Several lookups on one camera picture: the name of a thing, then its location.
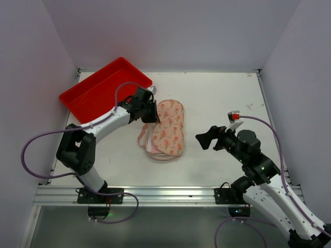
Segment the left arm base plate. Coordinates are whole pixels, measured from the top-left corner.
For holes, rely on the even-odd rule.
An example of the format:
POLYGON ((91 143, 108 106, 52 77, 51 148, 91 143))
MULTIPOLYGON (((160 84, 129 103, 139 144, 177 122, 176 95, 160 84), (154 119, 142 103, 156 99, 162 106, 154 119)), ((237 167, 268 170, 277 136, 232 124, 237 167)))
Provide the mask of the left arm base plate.
POLYGON ((103 188, 102 194, 92 193, 86 188, 76 188, 77 203, 87 204, 87 215, 91 219, 105 220, 111 213, 111 205, 120 205, 123 202, 123 188, 103 188))

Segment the floral pink laundry bag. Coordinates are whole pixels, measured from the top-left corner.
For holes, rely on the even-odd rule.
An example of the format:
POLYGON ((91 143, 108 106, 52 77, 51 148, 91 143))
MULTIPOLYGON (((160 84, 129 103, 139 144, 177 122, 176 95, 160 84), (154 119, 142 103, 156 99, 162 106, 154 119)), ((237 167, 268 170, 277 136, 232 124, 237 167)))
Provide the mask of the floral pink laundry bag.
POLYGON ((180 157, 184 152, 184 106, 177 100, 163 100, 157 104, 160 123, 155 124, 153 141, 161 154, 151 155, 145 148, 146 124, 138 136, 138 145, 145 149, 147 154, 158 161, 168 161, 180 157))

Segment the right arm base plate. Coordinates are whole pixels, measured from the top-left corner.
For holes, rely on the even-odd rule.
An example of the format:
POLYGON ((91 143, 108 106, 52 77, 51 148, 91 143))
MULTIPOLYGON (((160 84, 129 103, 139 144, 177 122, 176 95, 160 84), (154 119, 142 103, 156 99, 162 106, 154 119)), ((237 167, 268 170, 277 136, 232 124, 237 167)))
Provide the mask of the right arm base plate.
POLYGON ((216 205, 232 205, 232 207, 228 207, 231 217, 251 216, 250 205, 243 200, 243 195, 233 189, 228 182, 214 188, 214 198, 216 205), (243 205, 243 207, 233 207, 233 205, 243 205))

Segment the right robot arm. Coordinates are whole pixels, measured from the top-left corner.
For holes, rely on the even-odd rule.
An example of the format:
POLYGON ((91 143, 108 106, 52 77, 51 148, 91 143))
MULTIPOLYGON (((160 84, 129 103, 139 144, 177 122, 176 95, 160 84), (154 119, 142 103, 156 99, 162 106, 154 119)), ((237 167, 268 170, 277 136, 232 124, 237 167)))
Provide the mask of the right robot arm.
POLYGON ((261 152, 261 142, 253 131, 236 133, 212 126, 195 137, 204 150, 216 140, 215 151, 224 149, 242 164, 242 177, 228 189, 214 190, 216 203, 222 197, 256 207, 288 238, 289 247, 325 247, 330 242, 330 225, 316 217, 282 180, 280 169, 261 152))

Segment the pink bra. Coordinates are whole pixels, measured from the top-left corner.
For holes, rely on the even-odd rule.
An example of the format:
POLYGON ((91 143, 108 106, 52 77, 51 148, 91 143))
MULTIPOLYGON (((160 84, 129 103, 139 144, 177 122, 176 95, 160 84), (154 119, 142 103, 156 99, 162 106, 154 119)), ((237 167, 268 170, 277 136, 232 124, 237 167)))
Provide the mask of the pink bra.
POLYGON ((154 126, 155 124, 146 124, 145 148, 151 155, 161 154, 161 151, 156 147, 153 141, 154 126))

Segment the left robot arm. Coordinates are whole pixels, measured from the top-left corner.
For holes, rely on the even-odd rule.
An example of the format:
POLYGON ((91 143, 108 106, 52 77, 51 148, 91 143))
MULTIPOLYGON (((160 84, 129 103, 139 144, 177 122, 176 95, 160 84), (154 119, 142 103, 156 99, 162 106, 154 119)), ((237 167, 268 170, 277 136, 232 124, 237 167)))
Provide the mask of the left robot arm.
POLYGON ((107 182, 94 168, 96 146, 113 131, 138 119, 143 123, 158 123, 157 104, 154 99, 156 87, 138 87, 132 96, 118 101, 107 113, 95 120, 76 126, 66 127, 56 158, 75 173, 76 178, 91 192, 105 195, 107 182))

